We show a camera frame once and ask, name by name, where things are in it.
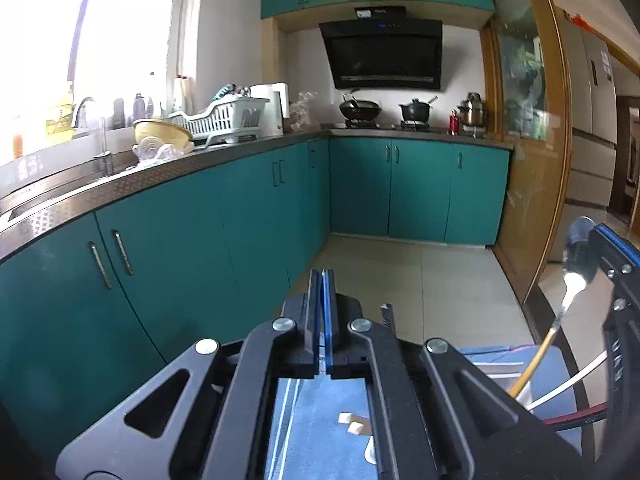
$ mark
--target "range hood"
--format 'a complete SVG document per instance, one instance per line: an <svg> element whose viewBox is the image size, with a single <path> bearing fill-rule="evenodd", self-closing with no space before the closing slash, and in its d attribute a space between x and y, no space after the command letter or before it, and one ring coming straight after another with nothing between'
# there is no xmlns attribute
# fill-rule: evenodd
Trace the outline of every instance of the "range hood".
<svg viewBox="0 0 640 480"><path fill-rule="evenodd" d="M320 31L336 88L440 90L442 22L367 18Z"/></svg>

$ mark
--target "refrigerator handle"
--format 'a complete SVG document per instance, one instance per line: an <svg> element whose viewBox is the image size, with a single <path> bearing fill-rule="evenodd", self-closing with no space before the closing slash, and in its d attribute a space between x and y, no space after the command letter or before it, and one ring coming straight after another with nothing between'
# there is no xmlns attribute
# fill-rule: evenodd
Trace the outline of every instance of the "refrigerator handle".
<svg viewBox="0 0 640 480"><path fill-rule="evenodd" d="M596 64L591 61L591 73L593 74L593 84L598 86L598 75L596 74Z"/></svg>

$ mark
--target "yellow bowl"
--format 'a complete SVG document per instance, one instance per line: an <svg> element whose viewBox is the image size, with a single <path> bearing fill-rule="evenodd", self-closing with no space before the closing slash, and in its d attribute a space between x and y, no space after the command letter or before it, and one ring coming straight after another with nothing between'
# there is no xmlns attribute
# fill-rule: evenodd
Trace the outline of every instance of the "yellow bowl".
<svg viewBox="0 0 640 480"><path fill-rule="evenodd" d="M137 143L145 137L158 137L165 144L184 148L191 140L191 134L187 130L160 119L139 119L133 123L133 131Z"/></svg>

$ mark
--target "white cable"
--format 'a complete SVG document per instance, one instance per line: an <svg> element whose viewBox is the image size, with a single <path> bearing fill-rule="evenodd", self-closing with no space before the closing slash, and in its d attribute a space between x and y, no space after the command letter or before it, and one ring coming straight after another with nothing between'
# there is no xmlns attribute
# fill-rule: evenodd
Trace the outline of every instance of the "white cable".
<svg viewBox="0 0 640 480"><path fill-rule="evenodd" d="M575 374L571 379L565 381L560 384L555 390L551 390L548 394L540 397L537 400L534 400L532 403L525 406L529 411L537 408L540 404L544 404L550 399L553 399L556 395L561 394L567 388L570 388L578 381L583 380L587 375L593 372L598 366L600 366L605 359L607 358L607 351L605 350L602 354L596 357L593 361L591 361L588 365L586 365L582 370L580 370L577 374Z"/></svg>

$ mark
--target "white dish rack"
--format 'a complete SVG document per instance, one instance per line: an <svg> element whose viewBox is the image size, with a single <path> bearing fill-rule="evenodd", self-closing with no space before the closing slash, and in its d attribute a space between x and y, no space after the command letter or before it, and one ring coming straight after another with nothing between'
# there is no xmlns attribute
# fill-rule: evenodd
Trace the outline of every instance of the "white dish rack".
<svg viewBox="0 0 640 480"><path fill-rule="evenodd" d="M247 96L225 96L213 101L196 115L183 111L169 114L167 120L187 130L193 140L238 142L238 138L260 133L260 119L268 99Z"/></svg>

